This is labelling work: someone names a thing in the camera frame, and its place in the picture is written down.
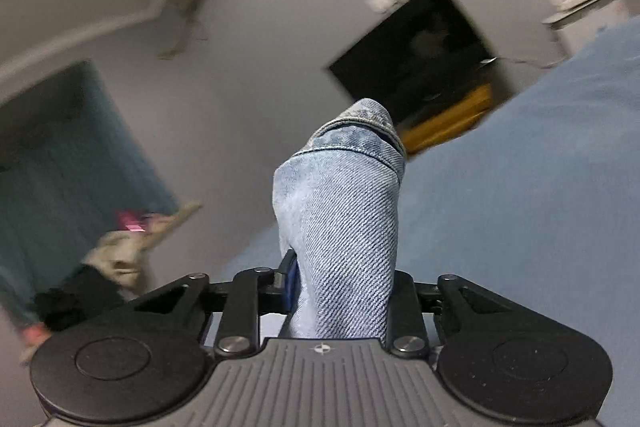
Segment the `denim jacket with print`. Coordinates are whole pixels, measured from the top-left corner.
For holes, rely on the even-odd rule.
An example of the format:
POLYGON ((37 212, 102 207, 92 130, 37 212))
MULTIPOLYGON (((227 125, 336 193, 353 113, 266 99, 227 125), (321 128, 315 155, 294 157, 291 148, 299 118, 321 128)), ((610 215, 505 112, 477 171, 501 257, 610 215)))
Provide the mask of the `denim jacket with print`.
POLYGON ((297 338, 384 338, 406 150, 390 114, 363 98, 321 126, 274 173, 282 253, 294 251, 297 338))

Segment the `black cloth pile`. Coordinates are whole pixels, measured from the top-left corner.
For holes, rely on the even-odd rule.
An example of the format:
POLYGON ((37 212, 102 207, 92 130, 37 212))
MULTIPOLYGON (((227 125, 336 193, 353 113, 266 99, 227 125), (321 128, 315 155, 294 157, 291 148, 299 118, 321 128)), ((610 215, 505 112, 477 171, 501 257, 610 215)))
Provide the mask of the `black cloth pile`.
POLYGON ((60 285, 35 295, 40 321, 62 332, 126 303, 119 286, 90 265, 81 265, 60 285))

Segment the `beige cloth on sill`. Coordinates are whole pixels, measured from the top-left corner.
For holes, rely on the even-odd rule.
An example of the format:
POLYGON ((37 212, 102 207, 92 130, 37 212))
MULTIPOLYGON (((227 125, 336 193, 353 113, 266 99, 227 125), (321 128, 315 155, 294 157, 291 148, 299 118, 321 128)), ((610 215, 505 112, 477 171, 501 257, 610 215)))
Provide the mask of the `beige cloth on sill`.
POLYGON ((149 230, 144 234, 111 231, 92 248, 83 265, 99 270, 119 288, 141 295, 146 285, 145 269, 149 253, 203 207, 200 202, 187 202, 172 215, 149 214, 149 230))

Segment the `pink item on sill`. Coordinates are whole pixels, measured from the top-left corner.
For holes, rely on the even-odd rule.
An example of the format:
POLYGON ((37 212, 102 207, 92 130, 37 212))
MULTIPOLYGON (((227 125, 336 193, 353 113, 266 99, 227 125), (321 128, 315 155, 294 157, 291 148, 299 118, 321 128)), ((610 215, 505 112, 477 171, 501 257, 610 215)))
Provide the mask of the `pink item on sill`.
POLYGON ((119 231, 144 234, 149 230, 149 215, 137 210, 120 210, 116 222, 119 231))

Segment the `blue bed blanket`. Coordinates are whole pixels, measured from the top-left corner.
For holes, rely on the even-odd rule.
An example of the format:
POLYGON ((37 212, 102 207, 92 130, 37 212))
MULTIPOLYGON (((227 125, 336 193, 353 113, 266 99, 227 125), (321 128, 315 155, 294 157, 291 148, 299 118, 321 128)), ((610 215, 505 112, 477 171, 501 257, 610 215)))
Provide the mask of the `blue bed blanket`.
MULTIPOLYGON (((406 155, 395 269, 457 273, 599 341, 602 419, 639 421, 639 23, 600 33, 478 127, 406 155)), ((226 266, 284 255, 276 223, 226 266)))

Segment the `teal curtain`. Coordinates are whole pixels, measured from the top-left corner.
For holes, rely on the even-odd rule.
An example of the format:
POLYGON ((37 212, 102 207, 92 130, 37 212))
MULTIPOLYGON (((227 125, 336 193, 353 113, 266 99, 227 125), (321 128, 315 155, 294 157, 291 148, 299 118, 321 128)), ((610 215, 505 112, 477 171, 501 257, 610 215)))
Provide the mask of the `teal curtain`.
POLYGON ((94 66, 77 62, 1 105, 1 308, 17 329, 118 214, 179 203, 120 117, 94 66))

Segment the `wooden tv stand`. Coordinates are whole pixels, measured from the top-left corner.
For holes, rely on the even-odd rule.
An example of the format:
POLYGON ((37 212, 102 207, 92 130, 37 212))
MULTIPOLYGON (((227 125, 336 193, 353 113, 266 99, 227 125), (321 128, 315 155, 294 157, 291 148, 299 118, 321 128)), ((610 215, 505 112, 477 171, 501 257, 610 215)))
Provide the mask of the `wooden tv stand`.
POLYGON ((491 85, 481 84, 442 113, 399 132, 401 142, 410 156, 419 154, 422 150, 456 139, 469 131, 490 113, 494 106, 491 85))

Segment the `black television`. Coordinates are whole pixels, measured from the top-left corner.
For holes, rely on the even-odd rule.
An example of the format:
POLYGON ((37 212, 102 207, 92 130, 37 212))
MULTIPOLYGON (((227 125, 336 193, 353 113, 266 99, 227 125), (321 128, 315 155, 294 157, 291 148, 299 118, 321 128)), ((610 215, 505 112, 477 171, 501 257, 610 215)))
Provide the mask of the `black television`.
POLYGON ((372 98, 400 124, 464 95, 493 60, 456 0, 409 0, 328 71, 354 100, 372 98))

